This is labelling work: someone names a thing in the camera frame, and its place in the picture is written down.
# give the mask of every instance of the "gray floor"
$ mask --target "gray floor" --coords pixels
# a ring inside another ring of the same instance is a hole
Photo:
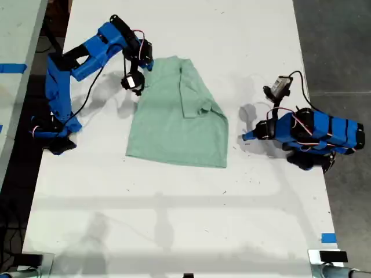
[[[349,266],[371,270],[371,1],[294,0],[311,100],[365,125],[366,147],[337,156],[325,175],[334,227]]]

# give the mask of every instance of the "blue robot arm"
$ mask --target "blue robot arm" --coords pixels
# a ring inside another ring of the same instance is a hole
[[[285,96],[290,95],[291,76],[280,76],[272,88],[263,88],[267,98],[274,103],[272,118],[260,121],[242,139],[277,140],[282,143],[284,151],[292,151],[288,156],[290,163],[304,170],[320,165],[326,172],[332,166],[336,153],[349,155],[364,147],[363,125],[327,115],[308,100],[312,108],[290,111],[278,119],[278,110],[285,109],[279,105]]]
[[[32,117],[30,130],[32,136],[43,141],[45,148],[59,155],[76,147],[68,136],[78,132],[82,126],[76,117],[80,109],[75,114],[72,112],[70,77],[73,76],[77,81],[85,79],[97,70],[102,70],[110,58],[120,51],[124,63],[125,59],[132,63],[130,72],[124,72],[121,85],[140,96],[145,80],[138,67],[152,70],[152,44],[144,38],[139,39],[117,15],[111,16],[110,21],[104,23],[95,36],[80,46],[65,54],[48,55],[45,95],[51,115],[47,119]],[[85,56],[87,59],[80,64],[77,59]]]

